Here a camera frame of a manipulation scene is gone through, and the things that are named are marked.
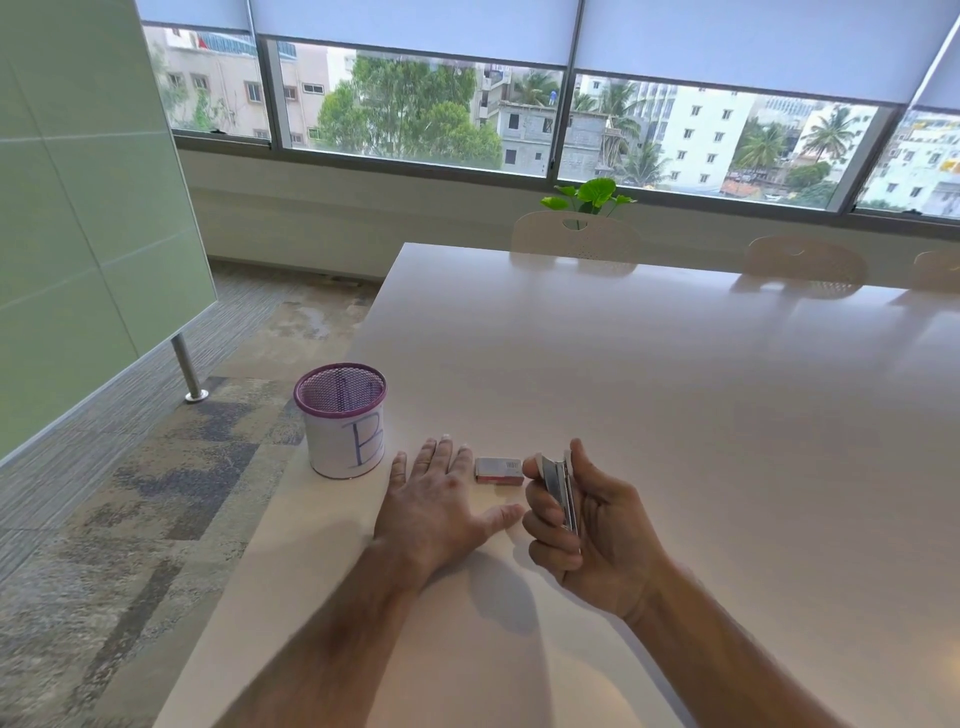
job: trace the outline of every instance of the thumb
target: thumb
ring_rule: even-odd
[[[523,517],[526,510],[522,503],[495,505],[488,508],[478,517],[480,525],[483,526],[485,538],[489,539],[494,533],[510,528]]]
[[[632,486],[607,475],[593,465],[579,437],[570,441],[570,462],[573,464],[573,476],[577,481],[577,487],[584,493],[609,502],[617,499],[624,488],[633,490]]]

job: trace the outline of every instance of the metal leg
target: metal leg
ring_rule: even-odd
[[[197,373],[193,371],[193,362],[190,361],[190,353],[186,350],[186,343],[183,341],[183,334],[179,333],[174,336],[170,343],[174,345],[180,370],[183,372],[183,378],[186,379],[186,387],[190,390],[185,399],[191,403],[205,400],[210,396],[210,393],[200,388]]]

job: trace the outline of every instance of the chair backrest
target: chair backrest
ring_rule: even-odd
[[[774,279],[815,280],[860,286],[867,261],[839,245],[792,235],[759,237],[747,248],[743,272]]]
[[[914,258],[910,289],[960,293],[960,249],[927,251]]]
[[[544,210],[531,212],[516,221],[510,250],[638,263],[642,244],[636,231],[619,220],[582,212]]]

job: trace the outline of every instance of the left hand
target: left hand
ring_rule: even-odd
[[[407,454],[398,452],[373,538],[407,559],[421,586],[440,567],[465,558],[494,533],[518,522],[526,510],[514,503],[470,513],[467,484],[473,452],[463,445],[454,457],[449,435],[440,442],[427,440],[409,478],[406,471]]]

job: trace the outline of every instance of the table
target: table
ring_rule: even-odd
[[[354,481],[301,446],[164,707],[206,728],[372,531],[389,453],[582,436],[667,549],[863,728],[960,716],[960,317],[736,275],[407,244],[350,358],[388,379],[388,456]],[[521,499],[474,486],[477,509]],[[692,725],[642,647],[493,538],[418,601],[370,726]]]

